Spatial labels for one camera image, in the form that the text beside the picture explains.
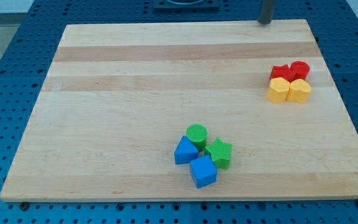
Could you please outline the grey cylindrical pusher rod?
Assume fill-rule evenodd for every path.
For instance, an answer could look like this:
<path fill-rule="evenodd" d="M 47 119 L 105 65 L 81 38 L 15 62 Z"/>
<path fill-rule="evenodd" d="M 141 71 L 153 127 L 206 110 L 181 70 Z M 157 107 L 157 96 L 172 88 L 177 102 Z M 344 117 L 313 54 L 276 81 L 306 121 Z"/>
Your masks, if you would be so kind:
<path fill-rule="evenodd" d="M 268 25 L 271 23 L 275 10 L 275 0 L 262 0 L 258 23 Z"/>

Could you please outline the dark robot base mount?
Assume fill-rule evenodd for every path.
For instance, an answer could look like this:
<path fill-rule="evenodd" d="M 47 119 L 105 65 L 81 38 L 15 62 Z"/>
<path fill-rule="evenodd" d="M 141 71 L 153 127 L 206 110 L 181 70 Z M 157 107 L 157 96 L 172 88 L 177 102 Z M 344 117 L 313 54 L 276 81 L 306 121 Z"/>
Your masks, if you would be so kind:
<path fill-rule="evenodd" d="M 154 10 L 219 9 L 218 0 L 153 0 Z"/>

